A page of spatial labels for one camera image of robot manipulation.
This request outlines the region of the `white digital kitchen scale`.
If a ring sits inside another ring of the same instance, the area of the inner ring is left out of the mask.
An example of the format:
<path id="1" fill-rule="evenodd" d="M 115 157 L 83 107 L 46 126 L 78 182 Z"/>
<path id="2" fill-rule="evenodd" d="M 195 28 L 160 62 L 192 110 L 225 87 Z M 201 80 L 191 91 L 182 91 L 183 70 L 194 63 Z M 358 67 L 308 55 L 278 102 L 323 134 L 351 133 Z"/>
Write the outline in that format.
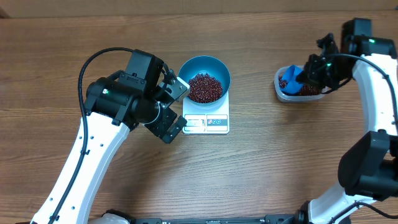
<path id="1" fill-rule="evenodd" d="M 197 103 L 188 98 L 183 100 L 183 117 L 187 120 L 182 129 L 184 134 L 228 134 L 229 92 L 212 103 Z"/>

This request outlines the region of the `blue plastic measuring scoop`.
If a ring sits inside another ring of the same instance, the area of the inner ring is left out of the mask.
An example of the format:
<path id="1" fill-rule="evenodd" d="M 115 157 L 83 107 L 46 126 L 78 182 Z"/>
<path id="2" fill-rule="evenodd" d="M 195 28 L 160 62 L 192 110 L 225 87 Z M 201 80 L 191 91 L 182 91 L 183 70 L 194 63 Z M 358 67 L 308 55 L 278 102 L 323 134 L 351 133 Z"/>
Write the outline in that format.
<path id="1" fill-rule="evenodd" d="M 296 65 L 291 65 L 279 76 L 279 88 L 286 95 L 296 95 L 304 86 L 304 83 L 298 82 L 296 78 L 303 72 Z"/>

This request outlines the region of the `red adzuki beans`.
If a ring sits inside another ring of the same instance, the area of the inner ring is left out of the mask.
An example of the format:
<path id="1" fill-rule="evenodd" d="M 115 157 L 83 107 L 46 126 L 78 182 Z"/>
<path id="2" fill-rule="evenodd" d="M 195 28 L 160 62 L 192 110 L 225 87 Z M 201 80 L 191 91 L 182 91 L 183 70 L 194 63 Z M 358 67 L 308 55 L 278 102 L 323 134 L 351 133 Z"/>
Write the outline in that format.
<path id="1" fill-rule="evenodd" d="M 287 86 L 287 80 L 278 77 L 279 87 L 283 90 Z M 221 82 L 209 74 L 197 74 L 194 78 L 190 79 L 190 93 L 188 98 L 197 103 L 212 103 L 219 100 L 223 95 L 223 87 Z M 290 94 L 293 96 L 312 96 L 319 95 L 321 91 L 317 88 L 304 85 L 298 93 Z"/>

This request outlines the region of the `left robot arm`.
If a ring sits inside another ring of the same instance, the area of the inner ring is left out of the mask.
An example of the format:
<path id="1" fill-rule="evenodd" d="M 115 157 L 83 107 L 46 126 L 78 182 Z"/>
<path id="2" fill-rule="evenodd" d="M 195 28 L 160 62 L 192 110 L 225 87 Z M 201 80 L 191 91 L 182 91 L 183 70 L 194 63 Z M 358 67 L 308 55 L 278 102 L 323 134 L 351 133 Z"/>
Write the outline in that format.
<path id="1" fill-rule="evenodd" d="M 48 199 L 32 223 L 88 223 L 90 210 L 115 153 L 140 124 L 164 143 L 171 143 L 186 125 L 183 116 L 170 109 L 183 100 L 190 85 L 167 64 L 141 50 L 131 53 L 125 70 L 101 77 L 83 91 L 83 76 L 93 54 L 78 76 L 81 122 L 75 143 Z"/>

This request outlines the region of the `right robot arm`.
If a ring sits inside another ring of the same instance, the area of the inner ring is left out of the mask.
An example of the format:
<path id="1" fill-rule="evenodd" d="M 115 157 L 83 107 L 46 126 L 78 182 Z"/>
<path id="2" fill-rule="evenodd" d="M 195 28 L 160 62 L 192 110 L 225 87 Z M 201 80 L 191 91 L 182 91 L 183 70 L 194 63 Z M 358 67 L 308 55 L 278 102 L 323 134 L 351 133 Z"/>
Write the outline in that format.
<path id="1" fill-rule="evenodd" d="M 296 81 L 335 91 L 355 80 L 364 136 L 341 158 L 338 183 L 302 206 L 294 223 L 349 222 L 361 207 L 397 196 L 397 51 L 394 41 L 373 37 L 369 19 L 342 26 L 341 46 L 332 34 L 317 41 Z"/>

